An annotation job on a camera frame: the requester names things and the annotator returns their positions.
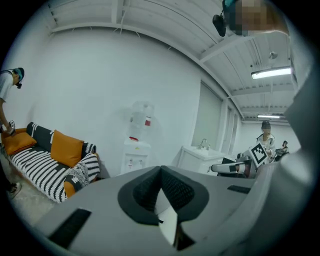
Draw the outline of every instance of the white wall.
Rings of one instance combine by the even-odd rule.
[[[31,110],[40,100],[38,87],[42,78],[37,66],[49,40],[50,30],[38,10],[19,32],[1,67],[1,70],[24,69],[21,89],[11,88],[7,103],[3,105],[7,120],[14,120],[17,127],[29,123]]]
[[[201,72],[186,57],[144,36],[103,28],[57,33],[41,55],[32,84],[25,82],[23,89],[36,99],[19,97],[15,108],[14,94],[7,115],[22,126],[33,121],[95,143],[110,176],[120,173],[135,101],[155,105],[151,165],[175,165],[181,146],[191,144]]]
[[[300,149],[300,143],[295,132],[290,126],[274,125],[271,124],[271,133],[275,137],[275,148],[282,148],[284,141],[288,142],[289,152],[293,153]],[[257,137],[262,134],[261,124],[258,123],[242,123],[239,133],[239,138],[236,139],[237,143],[233,148],[233,155],[246,151],[249,147],[253,146]]]

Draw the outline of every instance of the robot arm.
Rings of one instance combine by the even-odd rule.
[[[239,154],[236,162],[214,164],[211,166],[211,171],[222,176],[241,174],[247,178],[254,178],[256,170],[259,166],[263,165],[267,157],[266,149],[258,142],[254,147],[250,147],[244,153]]]

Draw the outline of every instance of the black slot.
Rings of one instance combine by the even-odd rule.
[[[243,194],[248,194],[251,190],[251,188],[249,187],[235,186],[235,185],[231,185],[227,189],[235,192],[243,193]]]
[[[85,209],[77,209],[62,225],[49,237],[57,245],[68,248],[80,229],[86,223],[91,212]]]

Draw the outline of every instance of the white cabinet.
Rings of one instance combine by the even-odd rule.
[[[120,174],[148,167],[150,150],[151,146],[148,143],[126,139],[123,147]]]
[[[195,146],[183,146],[177,167],[201,174],[217,175],[216,172],[209,171],[209,168],[212,165],[220,165],[224,158],[235,161],[231,155],[213,149],[200,150]]]

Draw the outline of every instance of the sink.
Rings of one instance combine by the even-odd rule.
[[[203,160],[214,159],[224,155],[223,153],[213,150],[212,148],[210,148],[209,150],[207,150],[206,148],[198,149],[197,146],[183,146],[183,148],[191,155]]]

